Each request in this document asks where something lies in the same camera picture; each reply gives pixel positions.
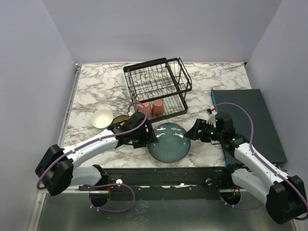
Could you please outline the plain pink mug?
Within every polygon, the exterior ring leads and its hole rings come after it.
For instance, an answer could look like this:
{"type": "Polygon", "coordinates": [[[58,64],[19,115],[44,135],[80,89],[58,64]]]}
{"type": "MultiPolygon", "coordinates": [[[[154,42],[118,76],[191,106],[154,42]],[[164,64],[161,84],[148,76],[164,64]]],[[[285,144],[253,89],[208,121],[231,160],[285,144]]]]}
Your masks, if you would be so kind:
{"type": "Polygon", "coordinates": [[[144,115],[147,114],[147,118],[150,119],[152,116],[152,106],[150,102],[144,102],[137,105],[137,110],[143,113],[144,115]]]}

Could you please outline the blue ceramic plate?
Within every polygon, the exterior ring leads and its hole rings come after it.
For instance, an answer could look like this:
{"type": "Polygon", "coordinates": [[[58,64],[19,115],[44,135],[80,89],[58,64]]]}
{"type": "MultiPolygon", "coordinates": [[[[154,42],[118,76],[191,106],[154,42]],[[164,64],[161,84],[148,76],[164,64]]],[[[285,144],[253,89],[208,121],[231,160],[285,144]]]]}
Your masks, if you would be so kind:
{"type": "Polygon", "coordinates": [[[191,140],[184,137],[186,130],[175,123],[163,123],[154,128],[158,142],[147,145],[149,154],[157,161],[174,163],[183,159],[190,150],[191,140]]]}

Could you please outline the black wire dish rack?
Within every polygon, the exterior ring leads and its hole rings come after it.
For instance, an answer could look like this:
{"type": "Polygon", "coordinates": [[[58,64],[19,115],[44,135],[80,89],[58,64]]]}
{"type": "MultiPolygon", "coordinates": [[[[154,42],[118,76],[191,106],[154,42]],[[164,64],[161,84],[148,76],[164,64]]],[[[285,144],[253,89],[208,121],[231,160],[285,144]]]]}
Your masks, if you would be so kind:
{"type": "Polygon", "coordinates": [[[186,93],[192,90],[192,79],[181,58],[160,58],[123,68],[130,98],[133,102],[149,103],[162,100],[164,112],[151,115],[158,122],[186,114],[186,93]]]}

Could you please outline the pink printed coffee mug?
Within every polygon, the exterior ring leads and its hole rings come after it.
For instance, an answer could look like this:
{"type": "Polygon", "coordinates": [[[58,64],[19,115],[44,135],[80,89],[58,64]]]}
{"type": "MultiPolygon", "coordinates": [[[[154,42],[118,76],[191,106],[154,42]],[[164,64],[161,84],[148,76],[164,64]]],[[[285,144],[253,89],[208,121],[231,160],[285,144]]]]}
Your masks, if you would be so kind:
{"type": "Polygon", "coordinates": [[[152,106],[152,114],[155,116],[161,116],[164,113],[164,101],[163,99],[155,100],[152,106]]]}

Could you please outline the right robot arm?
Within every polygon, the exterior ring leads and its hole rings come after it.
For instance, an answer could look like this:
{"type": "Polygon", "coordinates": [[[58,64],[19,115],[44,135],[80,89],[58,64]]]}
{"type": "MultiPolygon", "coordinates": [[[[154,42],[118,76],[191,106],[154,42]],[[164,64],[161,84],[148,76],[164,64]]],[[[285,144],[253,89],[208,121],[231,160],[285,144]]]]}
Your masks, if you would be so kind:
{"type": "Polygon", "coordinates": [[[243,167],[222,175],[222,185],[228,189],[237,185],[251,193],[276,223],[308,218],[308,201],[302,179],[276,167],[248,139],[237,134],[228,113],[213,113],[208,120],[197,119],[184,137],[201,142],[218,141],[224,151],[242,162],[243,167]]]}

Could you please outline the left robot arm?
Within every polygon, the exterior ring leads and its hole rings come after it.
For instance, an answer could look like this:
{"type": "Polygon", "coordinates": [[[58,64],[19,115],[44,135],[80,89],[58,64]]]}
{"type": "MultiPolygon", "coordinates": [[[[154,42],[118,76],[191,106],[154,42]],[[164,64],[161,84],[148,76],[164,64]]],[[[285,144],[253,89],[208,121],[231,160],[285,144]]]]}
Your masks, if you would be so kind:
{"type": "Polygon", "coordinates": [[[63,148],[58,144],[50,146],[35,169],[39,178],[37,188],[46,189],[51,196],[75,185],[91,185],[102,190],[107,183],[106,173],[98,165],[82,167],[84,162],[122,145],[136,149],[157,142],[146,116],[135,112],[125,122],[111,124],[98,135],[78,144],[63,148]]]}

